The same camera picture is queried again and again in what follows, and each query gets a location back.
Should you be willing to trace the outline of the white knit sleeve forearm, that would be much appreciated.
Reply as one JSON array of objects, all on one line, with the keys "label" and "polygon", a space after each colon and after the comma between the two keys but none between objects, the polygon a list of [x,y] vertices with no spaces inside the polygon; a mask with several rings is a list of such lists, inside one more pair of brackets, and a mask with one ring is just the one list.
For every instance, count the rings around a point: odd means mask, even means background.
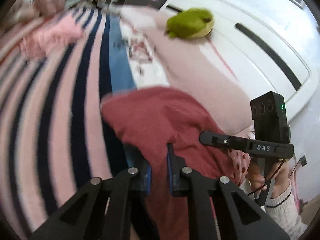
[{"label": "white knit sleeve forearm", "polygon": [[269,205],[265,206],[265,212],[289,235],[290,239],[299,239],[308,228],[298,214],[291,184],[278,197],[270,199]]}]

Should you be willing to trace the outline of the person's right hand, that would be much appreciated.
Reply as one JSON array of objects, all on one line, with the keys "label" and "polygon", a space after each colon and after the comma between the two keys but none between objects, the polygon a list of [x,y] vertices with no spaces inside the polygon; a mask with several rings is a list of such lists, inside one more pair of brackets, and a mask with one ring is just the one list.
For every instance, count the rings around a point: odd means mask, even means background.
[{"label": "person's right hand", "polygon": [[[251,190],[254,191],[263,186],[265,178],[260,174],[258,164],[252,159],[248,167],[247,178],[251,185]],[[289,164],[287,161],[283,163],[278,172],[274,175],[274,186],[271,194],[271,199],[277,198],[290,186],[289,179]]]}]

